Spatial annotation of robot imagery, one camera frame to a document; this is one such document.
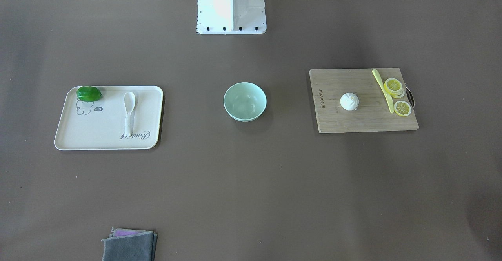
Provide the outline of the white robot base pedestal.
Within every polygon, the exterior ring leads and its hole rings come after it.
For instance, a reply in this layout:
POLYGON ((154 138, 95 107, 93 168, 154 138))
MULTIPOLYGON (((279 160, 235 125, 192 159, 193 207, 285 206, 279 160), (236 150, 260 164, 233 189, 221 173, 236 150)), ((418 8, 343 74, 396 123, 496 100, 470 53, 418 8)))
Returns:
POLYGON ((196 34, 248 35, 267 31, 265 0, 198 0, 196 34))

